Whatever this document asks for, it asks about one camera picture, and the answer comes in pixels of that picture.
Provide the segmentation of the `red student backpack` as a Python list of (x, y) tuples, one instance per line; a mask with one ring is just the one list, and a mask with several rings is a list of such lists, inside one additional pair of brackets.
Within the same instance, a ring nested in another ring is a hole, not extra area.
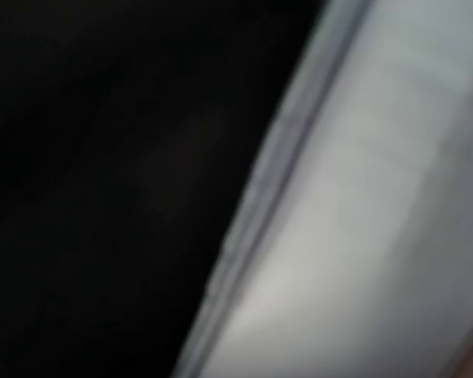
[(0, 1), (0, 377), (167, 377), (321, 1)]

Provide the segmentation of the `rose cover white book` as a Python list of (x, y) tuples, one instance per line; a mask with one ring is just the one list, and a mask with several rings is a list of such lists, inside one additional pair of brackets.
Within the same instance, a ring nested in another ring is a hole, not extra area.
[(332, 1), (175, 377), (453, 377), (473, 345), (473, 1)]

